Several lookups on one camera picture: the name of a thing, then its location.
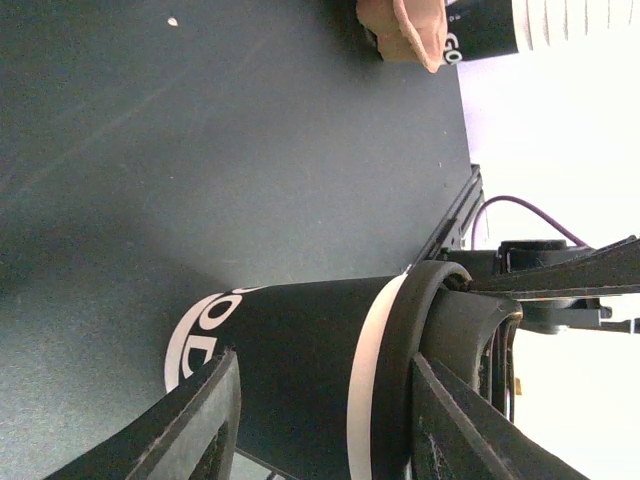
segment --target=white background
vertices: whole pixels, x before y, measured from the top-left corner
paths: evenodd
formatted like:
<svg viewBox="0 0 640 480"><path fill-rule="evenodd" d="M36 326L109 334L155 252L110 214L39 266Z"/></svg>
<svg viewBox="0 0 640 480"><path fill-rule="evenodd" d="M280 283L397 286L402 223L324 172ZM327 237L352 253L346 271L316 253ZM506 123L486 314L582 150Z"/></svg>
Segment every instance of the white background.
<svg viewBox="0 0 640 480"><path fill-rule="evenodd" d="M471 159L485 194L550 213L593 247L640 233L640 36L631 30L545 54L459 65ZM495 204L489 238L560 238L518 206ZM640 317L618 297L617 319ZM593 479L640 478L640 335L519 332L516 424Z"/></svg>

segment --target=paper cup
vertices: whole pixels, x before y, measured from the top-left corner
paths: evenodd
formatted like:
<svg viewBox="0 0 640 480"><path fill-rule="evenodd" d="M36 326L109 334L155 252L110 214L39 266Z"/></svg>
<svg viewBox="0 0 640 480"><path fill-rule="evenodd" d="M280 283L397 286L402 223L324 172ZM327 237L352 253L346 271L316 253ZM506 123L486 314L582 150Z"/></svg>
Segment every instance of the paper cup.
<svg viewBox="0 0 640 480"><path fill-rule="evenodd" d="M443 63L518 52L511 0L458 0L447 7L447 23Z"/></svg>
<svg viewBox="0 0 640 480"><path fill-rule="evenodd" d="M294 478L400 480L411 453L410 361L449 279L470 277L455 263L423 262L398 277L211 295L174 330L166 389L233 348L242 452Z"/></svg>

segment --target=purple cable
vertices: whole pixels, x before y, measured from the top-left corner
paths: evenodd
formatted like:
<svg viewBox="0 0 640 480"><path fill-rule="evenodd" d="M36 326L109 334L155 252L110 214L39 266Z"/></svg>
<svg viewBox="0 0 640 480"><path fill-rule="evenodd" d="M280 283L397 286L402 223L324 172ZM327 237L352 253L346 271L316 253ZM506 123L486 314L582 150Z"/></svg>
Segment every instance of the purple cable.
<svg viewBox="0 0 640 480"><path fill-rule="evenodd" d="M540 210L538 207L536 207L532 203L529 203L526 200L523 200L523 199L518 198L518 197L513 197L511 195L499 195L497 197L490 198L489 200L484 202L480 206L480 208L478 209L478 213L476 213L476 218L473 219L473 226L471 227L471 250L475 250L476 249L476 236L477 236L477 233L478 233L478 224L480 223L480 217L482 216L482 214L484 213L484 211L487 209L487 207L489 205L491 205L493 203L496 203L496 202L517 203L518 205L523 206L524 208L527 208L527 209L531 210L533 213L535 213L536 215L538 215L545 222L547 222L553 228L558 230L558 232L560 232L565 237L567 237L569 240L571 240L573 243L575 243L578 247L586 247L586 246L588 246L584 240L581 240L580 238L575 236L573 233L571 233L565 227L560 225L560 223L558 223L556 220L554 220L551 216L549 216L548 214L546 214L545 212Z"/></svg>

